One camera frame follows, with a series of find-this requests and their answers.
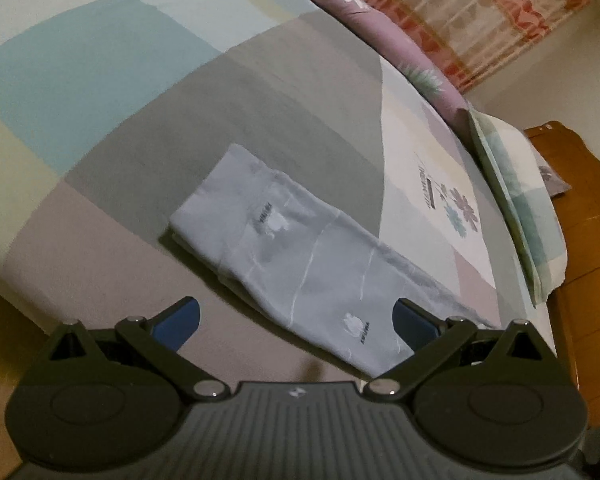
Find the yellow fabric patch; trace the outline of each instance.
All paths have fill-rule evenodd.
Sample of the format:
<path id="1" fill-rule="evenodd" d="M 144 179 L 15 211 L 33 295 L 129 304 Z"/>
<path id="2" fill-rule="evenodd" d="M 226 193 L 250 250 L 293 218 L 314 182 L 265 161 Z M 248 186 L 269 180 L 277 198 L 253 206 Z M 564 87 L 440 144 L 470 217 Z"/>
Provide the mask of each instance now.
<path id="1" fill-rule="evenodd" d="M 0 268 L 13 239 L 58 181 L 0 121 Z"/>

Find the bedsheet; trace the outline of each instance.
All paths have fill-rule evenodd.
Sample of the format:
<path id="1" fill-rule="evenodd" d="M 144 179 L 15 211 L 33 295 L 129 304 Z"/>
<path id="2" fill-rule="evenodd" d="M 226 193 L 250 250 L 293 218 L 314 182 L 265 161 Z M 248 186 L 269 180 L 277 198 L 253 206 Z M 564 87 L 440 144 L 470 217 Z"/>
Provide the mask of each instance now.
<path id="1" fill-rule="evenodd" d="M 200 326 L 180 353 L 209 373 L 350 376 L 172 241 L 169 216 L 234 142 L 481 318 L 538 316 L 457 137 L 310 0 L 0 0 L 0 292 L 47 331 L 189 295 Z"/>

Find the pillowcase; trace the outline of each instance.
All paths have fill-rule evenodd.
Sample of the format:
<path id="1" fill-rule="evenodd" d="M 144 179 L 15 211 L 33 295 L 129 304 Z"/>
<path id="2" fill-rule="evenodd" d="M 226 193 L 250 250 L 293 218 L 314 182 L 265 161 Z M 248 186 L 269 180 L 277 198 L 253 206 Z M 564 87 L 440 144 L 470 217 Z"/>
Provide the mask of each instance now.
<path id="1" fill-rule="evenodd" d="M 540 170 L 540 175 L 542 175 L 542 180 L 544 180 L 544 186 L 549 192 L 549 196 L 554 197 L 556 195 L 560 195 L 560 193 L 570 190 L 571 186 L 569 186 L 569 184 L 567 184 L 557 173 L 555 173 L 554 168 L 549 166 L 549 163 L 544 160 L 544 156 L 540 155 L 540 152 L 536 150 L 536 147 L 531 145 L 531 149 L 534 152 L 538 170 Z"/>
<path id="2" fill-rule="evenodd" d="M 470 110 L 478 160 L 502 210 L 534 305 L 564 281 L 567 248 L 531 143 L 500 119 Z"/>

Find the red and beige curtain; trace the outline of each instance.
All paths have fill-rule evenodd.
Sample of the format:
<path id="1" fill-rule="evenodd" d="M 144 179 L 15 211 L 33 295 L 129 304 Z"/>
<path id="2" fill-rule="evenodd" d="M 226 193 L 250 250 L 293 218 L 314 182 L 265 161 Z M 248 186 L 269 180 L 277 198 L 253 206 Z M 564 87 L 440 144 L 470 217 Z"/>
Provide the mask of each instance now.
<path id="1" fill-rule="evenodd" d="M 591 0 L 365 0 L 460 90 L 514 59 Z"/>

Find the folded cloth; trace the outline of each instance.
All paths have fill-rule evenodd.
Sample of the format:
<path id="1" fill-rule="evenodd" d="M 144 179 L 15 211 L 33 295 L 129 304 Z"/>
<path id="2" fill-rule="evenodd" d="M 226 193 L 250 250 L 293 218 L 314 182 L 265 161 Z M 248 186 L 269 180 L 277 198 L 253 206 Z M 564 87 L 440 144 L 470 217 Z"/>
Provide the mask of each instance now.
<path id="1" fill-rule="evenodd" d="M 348 215 L 236 144 L 170 223 L 176 240 L 252 306 L 371 377 L 413 354 L 394 330 L 398 298 L 441 319 L 488 323 Z"/>

